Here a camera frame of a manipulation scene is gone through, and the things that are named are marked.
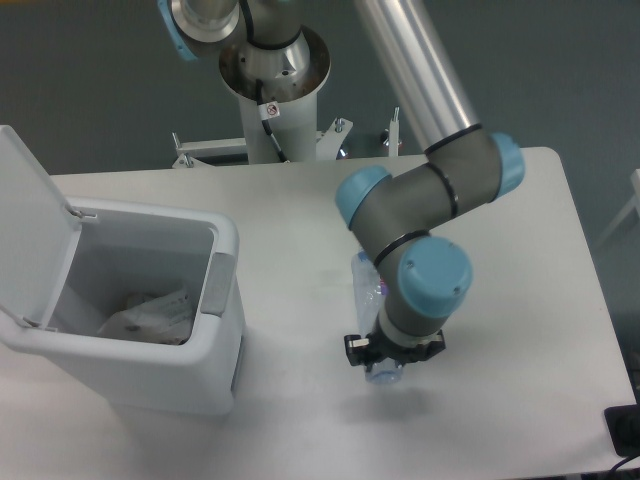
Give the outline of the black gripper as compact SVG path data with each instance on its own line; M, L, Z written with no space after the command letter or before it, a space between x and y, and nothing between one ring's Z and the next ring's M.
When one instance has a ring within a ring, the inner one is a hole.
M362 337L359 334L343 337L344 349L349 364L370 369L374 364L392 359L398 365L426 362L446 349L444 332L438 330L426 343L406 347L394 343L383 332L380 322L376 321L373 330Z

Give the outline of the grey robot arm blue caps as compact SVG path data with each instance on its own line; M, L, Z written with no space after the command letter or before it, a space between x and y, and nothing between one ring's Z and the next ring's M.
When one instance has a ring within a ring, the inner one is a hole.
M334 159L319 136L316 96L330 70L328 49L305 26L297 1L162 1L185 60L217 53L239 100L252 164ZM354 366L423 362L444 347L442 326L472 281L465 252L432 230L516 189L525 175L519 146L488 134L474 113L420 1L360 1L373 42L426 161L394 176L362 168L339 185L335 203L388 293L370 330L344 339Z

